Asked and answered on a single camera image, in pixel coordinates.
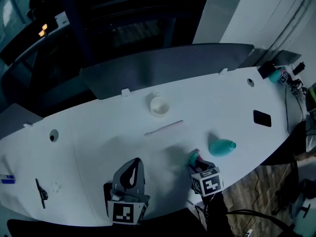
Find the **power strip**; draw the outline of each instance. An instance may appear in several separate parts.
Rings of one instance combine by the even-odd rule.
[[[245,237],[250,237],[251,233],[252,233],[252,229],[249,229],[248,232],[246,233]]]

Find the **tabletop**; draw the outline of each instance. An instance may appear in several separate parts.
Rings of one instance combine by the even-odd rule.
[[[252,79],[254,86],[247,83]],[[144,219],[162,216],[201,201],[191,190],[186,164],[195,148],[220,168],[224,186],[244,177],[287,138],[283,85],[262,80],[256,67],[179,80],[105,100],[94,100],[44,118],[0,141],[1,174],[13,173],[16,184],[0,184],[0,202],[23,215],[73,226],[111,225],[103,185],[127,161],[144,163]],[[170,102],[163,118],[151,116],[157,92]],[[301,118],[288,95],[290,126]],[[271,115],[272,127],[253,122],[253,111]],[[145,133],[183,120],[151,136]],[[51,142],[51,130],[59,132]],[[208,142],[230,139],[237,148],[216,158]],[[35,178],[47,191],[43,209]]]

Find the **black smartphone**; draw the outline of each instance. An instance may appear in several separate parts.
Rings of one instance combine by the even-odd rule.
[[[271,127],[271,116],[266,114],[266,113],[262,113],[260,111],[253,111],[253,121],[256,124],[261,124],[264,126],[268,126]]]

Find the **blue marker pen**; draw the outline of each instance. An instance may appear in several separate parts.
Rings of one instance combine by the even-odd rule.
[[[0,179],[3,184],[15,184],[15,178],[13,175],[0,175]]]

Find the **turquoise bottle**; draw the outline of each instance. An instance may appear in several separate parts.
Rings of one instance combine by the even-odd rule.
[[[215,157],[228,155],[236,148],[236,143],[231,140],[219,139],[208,145],[208,150]]]

